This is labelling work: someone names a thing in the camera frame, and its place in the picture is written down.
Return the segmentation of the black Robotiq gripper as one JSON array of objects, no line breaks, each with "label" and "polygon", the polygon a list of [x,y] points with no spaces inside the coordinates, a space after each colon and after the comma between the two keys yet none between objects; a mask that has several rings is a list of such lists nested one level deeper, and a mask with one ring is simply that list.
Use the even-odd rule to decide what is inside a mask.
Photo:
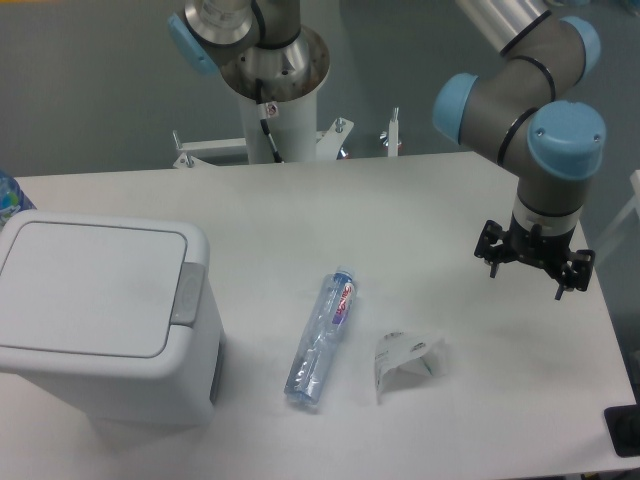
[{"label": "black Robotiq gripper", "polygon": [[575,229],[562,235],[547,236],[536,226],[526,230],[512,223],[507,231],[487,220],[477,241],[474,256],[490,268],[495,278],[502,264],[514,261],[553,273],[558,287],[554,296],[560,300],[565,292],[586,292],[593,274],[596,253],[591,249],[570,250]]}]

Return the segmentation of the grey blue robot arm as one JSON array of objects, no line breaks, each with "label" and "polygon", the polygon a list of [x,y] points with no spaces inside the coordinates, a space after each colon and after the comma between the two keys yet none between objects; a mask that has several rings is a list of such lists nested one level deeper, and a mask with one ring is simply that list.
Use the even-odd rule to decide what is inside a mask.
[{"label": "grey blue robot arm", "polygon": [[[560,292],[584,291],[596,256],[570,242],[602,164],[606,126],[592,107],[563,94],[597,63],[598,34],[541,1],[463,1],[460,8],[505,64],[488,80],[451,77],[434,102],[433,125],[518,180],[509,225],[488,221],[475,255],[492,270],[520,262],[545,271]],[[317,129],[328,48],[303,25],[298,2],[188,1],[168,30],[195,71],[220,75],[237,97],[251,163],[337,157],[337,130]]]}]

